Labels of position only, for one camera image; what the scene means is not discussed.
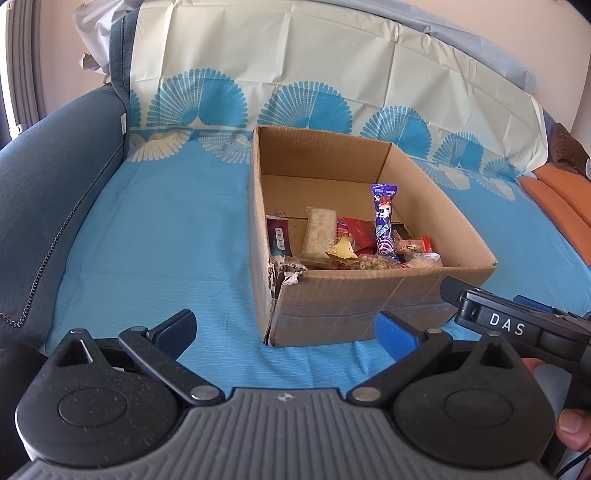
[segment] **food packet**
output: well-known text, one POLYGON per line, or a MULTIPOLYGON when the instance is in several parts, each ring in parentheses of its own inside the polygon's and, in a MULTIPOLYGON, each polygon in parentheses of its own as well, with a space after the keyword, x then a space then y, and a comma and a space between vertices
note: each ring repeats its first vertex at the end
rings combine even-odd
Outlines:
POLYGON ((396 240, 410 240, 413 236, 406 230, 406 227, 401 222, 392 224, 392 239, 396 240))
POLYGON ((378 254, 383 257, 394 257, 394 241, 392 239, 392 200, 396 195, 396 185, 374 183, 371 186, 375 205, 375 237, 378 254))
POLYGON ((394 242, 394 253, 397 255, 433 252, 429 237, 411 238, 410 240, 396 240, 394 242))
POLYGON ((291 257, 287 218, 267 215, 267 235, 272 257, 291 257))
POLYGON ((402 264, 382 255, 360 255, 359 261, 350 267, 351 270, 391 270, 393 268, 402 268, 402 264))
POLYGON ((351 237, 342 236, 336 245, 330 247, 326 254, 331 260, 335 260, 343 265, 352 265, 359 261, 355 252, 353 252, 353 246, 351 245, 351 237))
POLYGON ((374 254, 378 250, 375 237, 375 225, 373 222, 359 220, 357 218, 343 218, 347 224, 349 234, 353 238, 353 250, 356 254, 374 254))
POLYGON ((435 252, 413 254, 412 259, 406 262, 404 268, 443 268, 441 257, 435 252))
POLYGON ((326 251, 336 242, 336 212, 324 208, 306 209, 308 225, 299 258, 306 266, 331 268, 326 251))
POLYGON ((349 236, 349 227, 347 221, 344 218, 336 219, 336 238, 339 239, 342 236, 349 236))

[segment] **open cardboard box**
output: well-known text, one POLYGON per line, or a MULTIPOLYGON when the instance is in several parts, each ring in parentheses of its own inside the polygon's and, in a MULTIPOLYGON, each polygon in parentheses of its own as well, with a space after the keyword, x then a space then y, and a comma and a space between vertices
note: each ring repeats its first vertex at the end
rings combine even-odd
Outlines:
POLYGON ((374 337, 376 312, 387 310, 417 329, 439 327, 455 309, 439 296, 452 275, 481 286, 495 256, 453 202, 396 145, 351 135, 257 127, 248 186, 249 250, 256 316, 272 346, 321 345, 374 337), (306 207, 375 221, 372 183, 398 186, 393 221, 428 235, 444 268, 310 270, 281 284, 269 254, 266 215, 289 218, 289 241, 300 253, 306 207))

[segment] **yellow wrapper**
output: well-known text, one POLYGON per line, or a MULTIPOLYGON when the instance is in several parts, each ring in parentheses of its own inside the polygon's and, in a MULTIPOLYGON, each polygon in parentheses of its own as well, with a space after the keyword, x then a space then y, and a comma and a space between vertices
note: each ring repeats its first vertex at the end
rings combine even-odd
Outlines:
POLYGON ((351 237, 349 236, 342 236, 339 238, 339 241, 326 251, 326 255, 332 260, 344 265, 353 265, 359 261, 359 258, 357 258, 357 255, 355 255, 355 252, 353 251, 351 237))

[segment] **finger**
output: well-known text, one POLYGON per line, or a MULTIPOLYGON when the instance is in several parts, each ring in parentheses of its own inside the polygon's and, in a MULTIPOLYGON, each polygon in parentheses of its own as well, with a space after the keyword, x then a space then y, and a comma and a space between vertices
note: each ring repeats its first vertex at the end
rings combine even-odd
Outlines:
POLYGON ((524 358, 523 363, 527 367, 527 370, 529 370, 530 373, 533 375, 536 367, 544 365, 545 362, 543 360, 540 360, 539 358, 524 358))
POLYGON ((584 452, 591 447, 591 414, 583 410, 563 410, 556 423, 556 435, 571 450, 584 452))

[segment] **red snack packet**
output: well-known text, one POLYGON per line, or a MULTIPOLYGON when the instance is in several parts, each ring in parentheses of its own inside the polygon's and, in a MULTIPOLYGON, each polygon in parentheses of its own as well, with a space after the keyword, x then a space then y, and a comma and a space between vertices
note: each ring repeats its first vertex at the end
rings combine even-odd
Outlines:
POLYGON ((375 237, 375 223, 359 220, 357 218, 343 218, 349 228, 349 233, 353 237, 353 249, 358 254, 361 250, 368 253, 365 249, 369 248, 371 254, 378 250, 378 243, 375 237))
POLYGON ((411 253, 433 253, 431 241, 429 237, 422 236, 421 238, 411 238, 410 240, 396 240, 394 242, 394 253, 411 254, 411 253))

